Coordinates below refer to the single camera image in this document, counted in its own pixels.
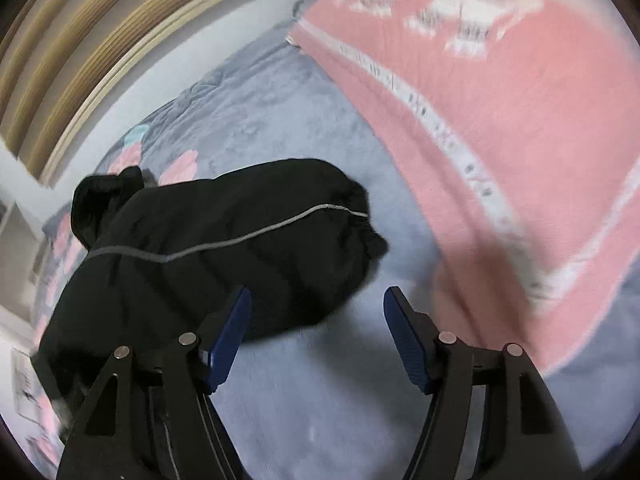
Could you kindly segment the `black hooded jacket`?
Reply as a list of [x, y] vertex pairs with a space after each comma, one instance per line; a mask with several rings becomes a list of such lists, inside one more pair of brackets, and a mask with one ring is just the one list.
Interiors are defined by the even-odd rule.
[[366, 190], [311, 158], [164, 186], [135, 166], [94, 174], [76, 188], [70, 226], [86, 256], [32, 356], [64, 429], [117, 347], [163, 347], [239, 286], [253, 300], [246, 340], [316, 325], [387, 249]]

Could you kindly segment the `grey floral bed quilt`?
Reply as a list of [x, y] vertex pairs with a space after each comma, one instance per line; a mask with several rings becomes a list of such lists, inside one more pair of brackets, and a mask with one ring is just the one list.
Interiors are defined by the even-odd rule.
[[638, 63], [457, 33], [279, 27], [78, 185], [58, 478], [638, 477]]

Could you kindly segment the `white wall bookshelf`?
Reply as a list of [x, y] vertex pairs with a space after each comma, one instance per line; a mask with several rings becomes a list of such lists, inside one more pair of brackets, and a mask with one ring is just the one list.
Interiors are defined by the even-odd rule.
[[29, 323], [37, 286], [49, 253], [49, 242], [40, 225], [17, 202], [6, 207], [1, 218], [1, 305]]

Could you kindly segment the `pink pillow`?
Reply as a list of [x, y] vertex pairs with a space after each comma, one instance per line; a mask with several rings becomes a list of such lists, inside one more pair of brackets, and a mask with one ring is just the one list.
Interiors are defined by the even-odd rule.
[[291, 38], [413, 192], [442, 327], [573, 359], [639, 251], [638, 50], [559, 0], [317, 0]]

